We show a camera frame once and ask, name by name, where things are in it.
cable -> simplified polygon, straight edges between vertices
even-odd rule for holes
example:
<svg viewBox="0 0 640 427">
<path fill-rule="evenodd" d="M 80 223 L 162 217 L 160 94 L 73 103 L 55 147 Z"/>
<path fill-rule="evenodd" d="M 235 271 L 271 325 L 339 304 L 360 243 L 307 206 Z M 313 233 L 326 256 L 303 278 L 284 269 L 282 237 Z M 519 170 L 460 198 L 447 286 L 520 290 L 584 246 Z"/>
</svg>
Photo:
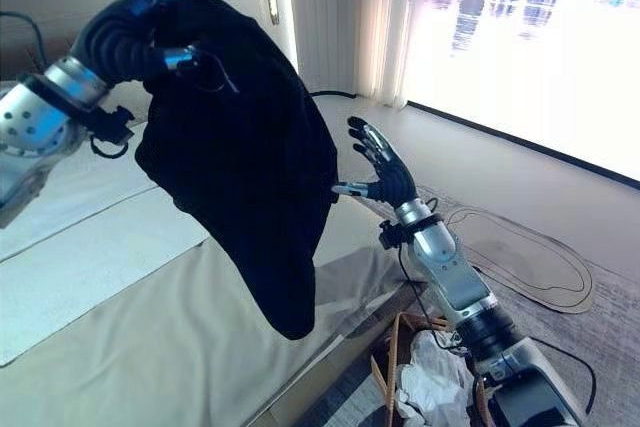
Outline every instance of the cable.
<svg viewBox="0 0 640 427">
<path fill-rule="evenodd" d="M 558 352 L 560 352 L 561 354 L 564 354 L 568 357 L 571 357 L 573 360 L 577 360 L 578 362 L 580 362 L 582 365 L 584 365 L 588 370 L 589 370 L 589 374 L 591 375 L 591 393 L 589 394 L 589 401 L 587 402 L 587 407 L 584 409 L 584 411 L 587 413 L 587 415 L 589 415 L 591 413 L 591 409 L 593 408 L 593 403 L 596 400 L 596 393 L 598 391 L 598 383 L 596 381 L 596 373 L 593 370 L 593 367 L 591 367 L 589 365 L 589 363 L 586 360 L 581 359 L 580 357 L 578 357 L 575 354 L 572 354 L 571 352 L 567 352 L 566 350 L 561 349 L 560 347 L 556 347 L 553 344 L 550 344 L 549 342 L 545 342 L 542 339 L 538 339 L 536 337 L 531 337 L 531 340 L 534 340 L 542 345 L 546 345 L 547 347 L 553 349 L 553 350 L 557 350 Z"/>
<path fill-rule="evenodd" d="M 425 202 L 425 204 L 427 204 L 427 207 L 429 207 L 429 210 L 431 212 L 435 212 L 436 209 L 438 208 L 438 198 L 437 197 L 431 197 L 429 200 L 427 200 Z"/>
<path fill-rule="evenodd" d="M 46 69 L 47 66 L 49 65 L 49 61 L 47 60 L 47 55 L 44 52 L 44 42 L 42 41 L 42 33 L 40 32 L 40 28 L 38 27 L 38 24 L 36 24 L 31 17 L 21 12 L 3 10 L 3 11 L 0 11 L 0 16 L 15 17 L 16 19 L 21 19 L 21 20 L 24 20 L 25 22 L 28 22 L 31 25 L 31 27 L 33 27 L 33 31 L 36 35 L 36 46 L 38 49 L 38 56 L 40 57 L 40 63 L 41 63 L 41 65 L 39 65 L 38 67 L 40 68 L 40 72 L 44 72 L 44 69 Z"/>
<path fill-rule="evenodd" d="M 438 340 L 438 336 L 436 335 L 435 330 L 433 330 L 433 324 L 431 323 L 431 318 L 429 317 L 429 314 L 427 314 L 427 309 L 424 307 L 424 304 L 422 303 L 422 299 L 420 299 L 420 294 L 418 293 L 418 289 L 416 289 L 416 286 L 414 285 L 415 284 L 414 281 L 411 280 L 411 278 L 409 277 L 409 274 L 407 273 L 407 269 L 405 269 L 404 264 L 402 263 L 402 244 L 400 244 L 400 246 L 398 247 L 398 262 L 400 263 L 400 268 L 402 269 L 402 273 L 404 274 L 404 276 L 407 279 L 407 282 L 409 282 L 409 285 L 413 289 L 413 293 L 416 296 L 416 300 L 418 301 L 418 304 L 420 304 L 420 309 L 422 310 L 422 313 L 424 314 L 425 319 L 427 319 L 427 323 L 429 324 L 429 329 L 431 330 L 431 335 L 433 335 L 433 340 L 435 341 L 436 345 L 440 347 L 442 350 L 447 350 L 447 351 L 459 349 L 461 347 L 460 344 L 450 345 L 447 347 L 442 345 Z"/>
</svg>

sheer curtain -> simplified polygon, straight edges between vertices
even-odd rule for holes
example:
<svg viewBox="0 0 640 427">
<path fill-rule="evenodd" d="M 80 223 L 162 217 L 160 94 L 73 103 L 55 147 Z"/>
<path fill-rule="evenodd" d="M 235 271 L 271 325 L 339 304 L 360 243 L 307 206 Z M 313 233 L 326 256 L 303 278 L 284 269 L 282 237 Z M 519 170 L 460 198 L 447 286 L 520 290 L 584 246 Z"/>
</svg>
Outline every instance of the sheer curtain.
<svg viewBox="0 0 640 427">
<path fill-rule="evenodd" d="M 361 0 L 358 92 L 400 108 L 407 48 L 419 0 Z"/>
</svg>

robotic hand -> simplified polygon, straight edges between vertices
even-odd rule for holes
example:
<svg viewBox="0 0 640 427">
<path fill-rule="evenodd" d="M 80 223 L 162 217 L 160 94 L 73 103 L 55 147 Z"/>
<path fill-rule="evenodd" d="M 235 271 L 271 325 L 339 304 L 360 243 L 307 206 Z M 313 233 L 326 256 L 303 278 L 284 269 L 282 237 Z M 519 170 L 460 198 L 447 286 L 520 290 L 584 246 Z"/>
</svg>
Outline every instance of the robotic hand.
<svg viewBox="0 0 640 427">
<path fill-rule="evenodd" d="M 133 135 L 129 111 L 99 104 L 114 85 L 148 80 L 188 65 L 191 47 L 151 45 L 155 14 L 172 0 L 117 0 L 81 32 L 67 57 L 44 75 L 23 74 L 0 93 L 0 229 L 40 193 L 51 169 L 84 138 L 123 145 Z"/>
<path fill-rule="evenodd" d="M 559 426 L 586 422 L 569 388 L 533 341 L 520 334 L 478 274 L 461 244 L 416 194 L 400 157 L 373 126 L 349 119 L 354 149 L 374 166 L 378 182 L 341 182 L 337 194 L 389 202 L 399 223 L 383 222 L 385 249 L 408 245 L 412 265 L 429 279 L 437 303 L 489 387 L 489 410 L 497 426 Z"/>
</svg>

white bed sheet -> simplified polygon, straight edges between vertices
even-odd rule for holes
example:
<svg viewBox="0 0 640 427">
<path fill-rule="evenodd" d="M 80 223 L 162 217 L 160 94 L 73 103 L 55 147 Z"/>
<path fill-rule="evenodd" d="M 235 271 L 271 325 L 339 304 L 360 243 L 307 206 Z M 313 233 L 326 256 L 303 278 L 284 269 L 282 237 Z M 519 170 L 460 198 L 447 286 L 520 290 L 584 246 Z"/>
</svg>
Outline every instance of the white bed sheet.
<svg viewBox="0 0 640 427">
<path fill-rule="evenodd" d="M 351 199 L 318 247 L 316 325 L 288 341 L 213 240 L 189 249 L 0 370 L 7 425 L 246 425 L 401 285 L 380 218 Z"/>
<path fill-rule="evenodd" d="M 0 230 L 0 262 L 123 199 L 153 188 L 156 184 L 134 159 L 145 126 L 146 122 L 131 129 L 135 135 L 129 141 L 129 150 L 119 159 L 99 157 L 84 142 L 77 152 L 58 163 L 40 197 Z"/>
</svg>

black cloth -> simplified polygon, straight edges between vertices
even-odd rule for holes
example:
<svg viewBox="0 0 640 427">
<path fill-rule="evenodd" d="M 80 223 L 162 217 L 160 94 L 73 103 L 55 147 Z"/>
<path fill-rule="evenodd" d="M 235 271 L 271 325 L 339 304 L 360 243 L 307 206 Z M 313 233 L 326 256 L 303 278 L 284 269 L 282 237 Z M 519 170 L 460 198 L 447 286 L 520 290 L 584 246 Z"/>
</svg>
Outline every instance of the black cloth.
<svg viewBox="0 0 640 427">
<path fill-rule="evenodd" d="M 153 99 L 136 161 L 225 249 L 270 324 L 304 337 L 337 180 L 316 105 L 257 22 L 221 0 L 172 2 L 154 38 L 211 55 L 145 83 Z"/>
</svg>

